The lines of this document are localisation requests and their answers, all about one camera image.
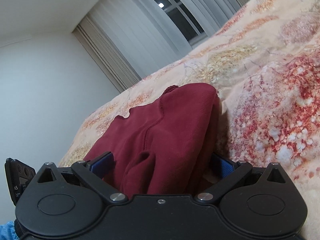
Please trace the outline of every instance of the window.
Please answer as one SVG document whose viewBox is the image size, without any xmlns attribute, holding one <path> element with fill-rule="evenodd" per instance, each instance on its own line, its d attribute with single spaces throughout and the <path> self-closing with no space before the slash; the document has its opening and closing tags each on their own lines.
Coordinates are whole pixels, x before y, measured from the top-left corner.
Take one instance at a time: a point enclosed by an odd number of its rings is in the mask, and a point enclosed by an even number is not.
<svg viewBox="0 0 320 240">
<path fill-rule="evenodd" d="M 191 46 L 207 37 L 200 24 L 180 0 L 155 1 L 179 28 Z"/>
</svg>

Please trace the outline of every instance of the white wall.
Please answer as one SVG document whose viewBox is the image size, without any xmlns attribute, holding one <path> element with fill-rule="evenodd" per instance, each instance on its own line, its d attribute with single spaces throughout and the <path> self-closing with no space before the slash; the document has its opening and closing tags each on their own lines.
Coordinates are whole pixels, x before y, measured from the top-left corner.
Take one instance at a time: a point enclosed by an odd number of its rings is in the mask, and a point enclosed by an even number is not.
<svg viewBox="0 0 320 240">
<path fill-rule="evenodd" d="M 6 158 L 36 171 L 58 163 L 84 119 L 118 94 L 73 34 L 0 48 L 0 224 L 14 219 Z"/>
</svg>

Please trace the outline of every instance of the folded garment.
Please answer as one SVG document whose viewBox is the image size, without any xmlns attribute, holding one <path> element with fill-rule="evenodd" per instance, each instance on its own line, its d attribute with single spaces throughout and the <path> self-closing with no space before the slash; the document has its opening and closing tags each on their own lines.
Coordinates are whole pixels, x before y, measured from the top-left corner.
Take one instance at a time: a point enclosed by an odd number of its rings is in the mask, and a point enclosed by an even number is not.
<svg viewBox="0 0 320 240">
<path fill-rule="evenodd" d="M 116 165 L 104 180 L 133 194 L 194 194 L 216 142 L 219 98 L 206 83 L 168 87 L 151 104 L 116 116 L 84 160 L 104 152 Z"/>
</svg>

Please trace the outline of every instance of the blue fabric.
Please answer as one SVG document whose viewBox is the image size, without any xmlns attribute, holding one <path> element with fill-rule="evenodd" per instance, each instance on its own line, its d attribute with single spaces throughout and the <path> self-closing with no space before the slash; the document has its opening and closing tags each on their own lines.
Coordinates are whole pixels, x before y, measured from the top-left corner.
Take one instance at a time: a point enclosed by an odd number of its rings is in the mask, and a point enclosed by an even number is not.
<svg viewBox="0 0 320 240">
<path fill-rule="evenodd" d="M 95 163 L 91 164 L 91 169 L 90 171 L 97 175 L 100 179 L 103 179 L 105 175 L 109 173 L 114 168 L 114 158 L 113 154 L 110 152 L 106 154 L 103 158 L 100 160 L 96 161 Z"/>
<path fill-rule="evenodd" d="M 14 230 L 13 221 L 9 221 L 8 223 L 0 226 L 0 240 L 19 240 L 19 237 Z"/>
<path fill-rule="evenodd" d="M 210 160 L 210 167 L 214 175 L 223 179 L 235 170 L 231 163 L 232 161 L 228 162 L 219 155 L 213 153 Z"/>
</svg>

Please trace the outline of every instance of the ceiling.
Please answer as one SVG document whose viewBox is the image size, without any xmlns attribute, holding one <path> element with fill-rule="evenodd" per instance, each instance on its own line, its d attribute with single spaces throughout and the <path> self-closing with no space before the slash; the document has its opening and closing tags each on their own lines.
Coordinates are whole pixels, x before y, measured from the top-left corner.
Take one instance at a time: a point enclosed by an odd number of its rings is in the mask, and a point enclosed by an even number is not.
<svg viewBox="0 0 320 240">
<path fill-rule="evenodd" d="M 71 32 L 98 0 L 0 0 L 0 41 Z"/>
</svg>

